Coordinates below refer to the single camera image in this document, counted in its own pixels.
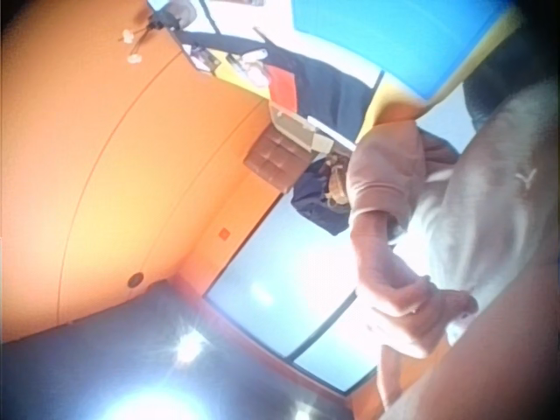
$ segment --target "glass window pane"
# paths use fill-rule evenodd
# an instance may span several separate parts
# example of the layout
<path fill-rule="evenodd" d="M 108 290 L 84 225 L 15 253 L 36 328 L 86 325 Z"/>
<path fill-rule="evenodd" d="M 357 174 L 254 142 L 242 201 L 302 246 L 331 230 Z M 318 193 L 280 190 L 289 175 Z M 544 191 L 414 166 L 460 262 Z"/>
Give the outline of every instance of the glass window pane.
<path fill-rule="evenodd" d="M 356 285 L 349 231 L 332 236 L 283 197 L 208 293 L 282 356 L 306 340 Z"/>
<path fill-rule="evenodd" d="M 354 302 L 296 364 L 343 392 L 366 376 L 379 360 L 380 343 L 367 329 Z"/>

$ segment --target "navy bag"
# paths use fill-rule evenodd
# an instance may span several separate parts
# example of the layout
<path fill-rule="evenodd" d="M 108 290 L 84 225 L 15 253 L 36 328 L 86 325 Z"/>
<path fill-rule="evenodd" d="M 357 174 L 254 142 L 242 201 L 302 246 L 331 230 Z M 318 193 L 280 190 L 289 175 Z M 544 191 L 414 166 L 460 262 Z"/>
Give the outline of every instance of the navy bag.
<path fill-rule="evenodd" d="M 329 175 L 325 159 L 313 162 L 294 185 L 291 204 L 308 221 L 336 236 L 348 229 L 350 206 L 329 204 Z"/>

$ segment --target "red item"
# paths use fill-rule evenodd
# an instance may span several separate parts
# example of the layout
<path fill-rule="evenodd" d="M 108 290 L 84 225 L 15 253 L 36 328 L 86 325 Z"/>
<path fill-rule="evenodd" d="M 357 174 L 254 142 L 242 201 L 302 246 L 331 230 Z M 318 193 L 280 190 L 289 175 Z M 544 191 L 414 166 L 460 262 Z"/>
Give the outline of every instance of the red item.
<path fill-rule="evenodd" d="M 274 67 L 266 66 L 270 75 L 270 100 L 293 113 L 298 112 L 298 92 L 296 77 L 293 73 Z"/>

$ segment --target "ceiling light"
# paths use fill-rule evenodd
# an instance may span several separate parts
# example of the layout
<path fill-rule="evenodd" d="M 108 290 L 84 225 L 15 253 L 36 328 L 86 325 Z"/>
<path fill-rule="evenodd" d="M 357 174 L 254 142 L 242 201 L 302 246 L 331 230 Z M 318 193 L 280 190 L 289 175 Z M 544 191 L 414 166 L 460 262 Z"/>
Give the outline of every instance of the ceiling light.
<path fill-rule="evenodd" d="M 307 411 L 299 410 L 294 417 L 294 420 L 312 420 L 312 417 Z"/>
<path fill-rule="evenodd" d="M 182 336 L 177 345 L 177 361 L 179 363 L 191 363 L 202 353 L 206 343 L 207 340 L 204 336 L 196 330 Z"/>
<path fill-rule="evenodd" d="M 134 395 L 113 409 L 104 420 L 203 420 L 200 409 L 183 395 L 156 391 Z"/>

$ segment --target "brown leather chair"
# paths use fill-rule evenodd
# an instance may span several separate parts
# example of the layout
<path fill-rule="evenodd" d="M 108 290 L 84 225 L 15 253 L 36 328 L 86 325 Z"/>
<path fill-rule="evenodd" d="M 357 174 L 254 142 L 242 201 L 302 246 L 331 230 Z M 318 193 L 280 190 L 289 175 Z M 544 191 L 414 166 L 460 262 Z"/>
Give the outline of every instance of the brown leather chair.
<path fill-rule="evenodd" d="M 243 163 L 281 193 L 287 193 L 312 162 L 315 153 L 270 125 L 256 140 Z"/>

